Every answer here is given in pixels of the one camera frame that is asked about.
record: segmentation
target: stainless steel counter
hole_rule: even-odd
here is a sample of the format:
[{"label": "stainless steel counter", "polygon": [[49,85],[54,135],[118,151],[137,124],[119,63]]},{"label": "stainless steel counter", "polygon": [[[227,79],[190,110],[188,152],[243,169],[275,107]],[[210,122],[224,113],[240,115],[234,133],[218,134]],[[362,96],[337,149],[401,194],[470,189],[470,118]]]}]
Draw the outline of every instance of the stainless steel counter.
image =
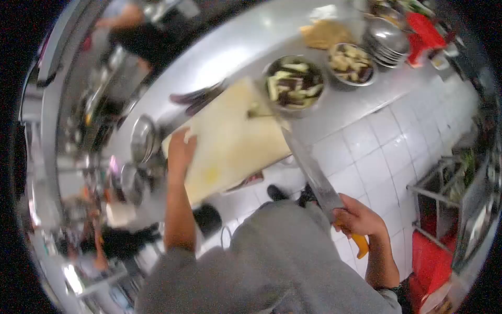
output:
[{"label": "stainless steel counter", "polygon": [[[359,11],[338,1],[338,13],[354,35],[359,38],[364,30],[364,20]],[[241,77],[262,78],[263,69],[275,59],[288,54],[301,54],[323,64],[326,52],[307,48],[298,28],[310,23],[308,16],[313,8],[326,5],[324,1],[292,2],[275,0],[260,5],[216,29],[187,50],[149,88],[138,102],[118,132],[115,132],[105,149],[105,154],[115,155],[121,163],[131,159],[129,146],[132,127],[142,114],[151,116],[158,123],[173,131],[189,117],[186,107],[169,101],[169,94],[190,92],[223,78],[233,82]],[[386,106],[393,100],[419,88],[437,74],[432,66],[412,69],[405,65],[400,69],[381,71],[377,81],[357,89],[340,89],[330,80],[325,92],[325,103],[309,117],[291,120],[295,135],[311,145],[327,135]],[[142,221],[138,227],[163,218],[165,188],[157,186],[147,197],[141,210]]]}]

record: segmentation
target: stacked metal plate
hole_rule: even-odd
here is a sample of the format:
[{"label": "stacked metal plate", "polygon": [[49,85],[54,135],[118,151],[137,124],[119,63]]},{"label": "stacked metal plate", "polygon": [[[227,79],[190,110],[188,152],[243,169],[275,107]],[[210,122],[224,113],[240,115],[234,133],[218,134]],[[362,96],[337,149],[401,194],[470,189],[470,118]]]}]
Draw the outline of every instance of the stacked metal plate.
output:
[{"label": "stacked metal plate", "polygon": [[363,41],[375,62],[385,67],[400,67],[410,55],[410,42],[406,34],[383,18],[368,21]]}]

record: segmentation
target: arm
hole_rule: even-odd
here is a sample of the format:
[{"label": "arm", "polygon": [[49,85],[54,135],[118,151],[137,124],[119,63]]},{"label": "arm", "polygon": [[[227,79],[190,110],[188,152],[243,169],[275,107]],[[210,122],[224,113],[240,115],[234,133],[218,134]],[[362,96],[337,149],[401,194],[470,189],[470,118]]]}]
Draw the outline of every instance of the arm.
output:
[{"label": "arm", "polygon": [[164,245],[166,250],[178,247],[195,252],[195,219],[185,190],[185,175],[197,138],[191,137],[185,143],[187,131],[185,128],[176,132],[169,144]]},{"label": "arm", "polygon": [[126,29],[143,22],[143,11],[136,5],[128,4],[122,13],[114,18],[103,18],[96,22],[96,28]]},{"label": "arm", "polygon": [[373,287],[399,286],[399,270],[392,257],[391,240],[384,221],[357,199],[340,194],[346,210],[336,209],[337,231],[368,235],[369,257],[366,281]]},{"label": "arm", "polygon": [[105,271],[108,269],[108,260],[104,254],[103,246],[101,244],[101,229],[98,225],[99,222],[93,220],[94,224],[94,242],[96,245],[96,259],[94,260],[94,267],[97,270]]}]

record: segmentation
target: chef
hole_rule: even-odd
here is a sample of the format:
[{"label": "chef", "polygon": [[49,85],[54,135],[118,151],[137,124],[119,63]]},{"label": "chef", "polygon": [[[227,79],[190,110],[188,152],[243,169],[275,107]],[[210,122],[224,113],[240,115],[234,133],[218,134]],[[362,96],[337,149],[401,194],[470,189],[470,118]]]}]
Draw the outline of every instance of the chef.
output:
[{"label": "chef", "polygon": [[138,313],[401,313],[393,289],[399,272],[383,220],[341,194],[338,232],[368,235],[363,280],[340,260],[330,223],[314,202],[302,208],[275,191],[234,232],[227,250],[195,259],[195,221],[184,186],[197,145],[182,129],[169,145],[166,254],[137,300]]}]

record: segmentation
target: black shoe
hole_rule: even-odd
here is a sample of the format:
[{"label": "black shoe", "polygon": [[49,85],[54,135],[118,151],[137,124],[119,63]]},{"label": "black shoe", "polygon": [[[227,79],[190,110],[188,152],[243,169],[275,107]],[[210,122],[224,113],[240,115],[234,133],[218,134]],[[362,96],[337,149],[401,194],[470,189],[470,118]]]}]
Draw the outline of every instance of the black shoe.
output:
[{"label": "black shoe", "polygon": [[305,208],[305,206],[307,205],[307,202],[310,202],[310,201],[317,201],[317,198],[314,195],[314,191],[312,191],[312,188],[307,183],[307,185],[305,186],[305,189],[300,194],[300,198],[297,200],[297,203],[298,203],[298,206]]},{"label": "black shoe", "polygon": [[267,187],[267,194],[273,201],[289,199],[289,197],[286,194],[284,194],[284,192],[282,192],[278,187],[276,187],[273,184]]},{"label": "black shoe", "polygon": [[221,216],[218,210],[211,204],[203,203],[193,211],[193,217],[205,239],[208,239],[221,229]]}]

